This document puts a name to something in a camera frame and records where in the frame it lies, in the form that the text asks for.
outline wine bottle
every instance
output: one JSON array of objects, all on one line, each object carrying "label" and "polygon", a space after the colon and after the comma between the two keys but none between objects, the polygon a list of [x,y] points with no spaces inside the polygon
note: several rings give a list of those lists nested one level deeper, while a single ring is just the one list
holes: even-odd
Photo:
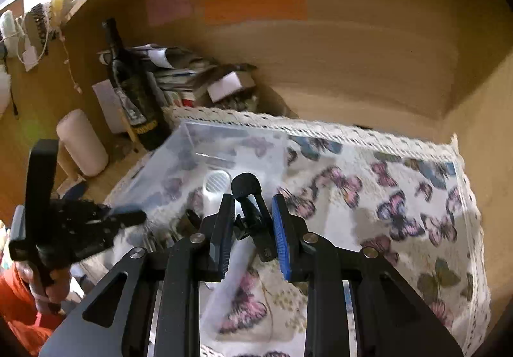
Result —
[{"label": "wine bottle", "polygon": [[112,76],[128,121],[146,150],[154,150],[168,138],[169,126],[153,95],[139,59],[123,47],[116,20],[102,23],[110,46]]}]

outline person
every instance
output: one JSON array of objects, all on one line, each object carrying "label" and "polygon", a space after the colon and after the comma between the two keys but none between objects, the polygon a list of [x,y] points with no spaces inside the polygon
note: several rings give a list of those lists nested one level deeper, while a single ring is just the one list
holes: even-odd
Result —
[{"label": "person", "polygon": [[[46,288],[48,300],[61,303],[69,293],[69,269],[50,273],[53,285]],[[0,315],[31,355],[37,356],[45,341],[63,321],[60,314],[40,314],[30,292],[34,271],[25,262],[15,262],[0,276]]]}]

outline metal rivet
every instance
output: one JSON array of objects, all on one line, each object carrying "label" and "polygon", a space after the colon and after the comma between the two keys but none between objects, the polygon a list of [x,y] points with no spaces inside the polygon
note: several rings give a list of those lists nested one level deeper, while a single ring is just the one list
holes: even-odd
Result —
[{"label": "metal rivet", "polygon": [[132,257],[132,259],[140,259],[145,254],[146,250],[142,247],[134,247],[132,250],[130,250],[130,257]]},{"label": "metal rivet", "polygon": [[191,238],[191,243],[200,244],[205,241],[205,235],[203,233],[194,233]]},{"label": "metal rivet", "polygon": [[375,259],[378,257],[378,250],[376,250],[374,247],[364,247],[362,252],[363,255],[368,259]]},{"label": "metal rivet", "polygon": [[319,241],[319,236],[315,233],[306,233],[303,236],[303,240],[308,244],[314,244]]}]

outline black cord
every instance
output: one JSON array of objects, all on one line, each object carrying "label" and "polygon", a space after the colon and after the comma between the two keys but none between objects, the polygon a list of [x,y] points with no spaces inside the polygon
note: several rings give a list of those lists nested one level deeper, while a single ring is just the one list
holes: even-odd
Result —
[{"label": "black cord", "polygon": [[[5,66],[5,73],[9,74],[9,70],[7,69],[7,54],[4,56],[4,66]],[[14,97],[12,95],[12,82],[11,86],[9,87],[9,90],[11,91],[11,102],[12,102],[12,112],[14,114],[14,117],[18,117],[18,107],[16,106],[16,103],[14,102]]]}]

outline sticky note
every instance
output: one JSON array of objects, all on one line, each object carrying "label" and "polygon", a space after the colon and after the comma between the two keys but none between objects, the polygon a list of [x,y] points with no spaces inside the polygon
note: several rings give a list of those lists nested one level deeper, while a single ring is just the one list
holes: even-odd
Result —
[{"label": "sticky note", "polygon": [[305,0],[204,0],[205,23],[248,20],[306,20]]},{"label": "sticky note", "polygon": [[190,0],[146,0],[148,24],[152,27],[161,26],[179,18],[192,15]]}]

